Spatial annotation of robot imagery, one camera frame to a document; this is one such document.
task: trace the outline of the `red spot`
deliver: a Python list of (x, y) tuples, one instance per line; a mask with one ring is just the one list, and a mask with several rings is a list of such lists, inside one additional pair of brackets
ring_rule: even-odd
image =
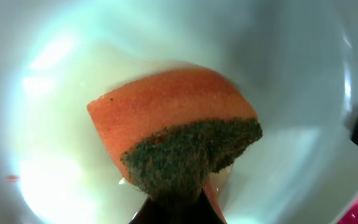
[(19, 176), (16, 175), (9, 175), (6, 177), (6, 181), (13, 183), (19, 181)]

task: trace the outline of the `dark green scrubber layer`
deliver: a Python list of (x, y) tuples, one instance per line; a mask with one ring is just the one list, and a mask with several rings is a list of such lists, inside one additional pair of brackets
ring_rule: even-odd
[(134, 184), (168, 210), (193, 203), (210, 172), (262, 137), (256, 119), (206, 119), (153, 133), (121, 156)]

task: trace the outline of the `sponge edge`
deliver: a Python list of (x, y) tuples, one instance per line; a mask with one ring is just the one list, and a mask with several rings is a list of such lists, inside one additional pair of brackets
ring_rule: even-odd
[(261, 137), (254, 118), (195, 121), (153, 133), (121, 161), (136, 186), (175, 211), (197, 200), (210, 172), (231, 165)]
[(255, 118), (233, 85), (203, 67), (177, 68), (128, 83), (88, 105), (99, 136), (129, 182), (121, 155), (166, 127), (204, 119)]

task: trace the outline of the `white bowl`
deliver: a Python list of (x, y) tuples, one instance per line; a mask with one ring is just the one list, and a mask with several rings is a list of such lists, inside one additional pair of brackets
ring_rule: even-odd
[(1, 0), (0, 223), (127, 223), (146, 196), (86, 104), (181, 62), (231, 79), (264, 129), (221, 192), (228, 223), (340, 218), (358, 193), (358, 4)]

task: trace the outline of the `white ceramic surface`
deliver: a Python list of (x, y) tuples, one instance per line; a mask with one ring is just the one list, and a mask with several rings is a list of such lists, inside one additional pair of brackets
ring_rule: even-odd
[(181, 61), (231, 79), (264, 129), (221, 192), (228, 223), (338, 219), (358, 193), (358, 4), (0, 0), (0, 223), (128, 222), (145, 195), (85, 106)]

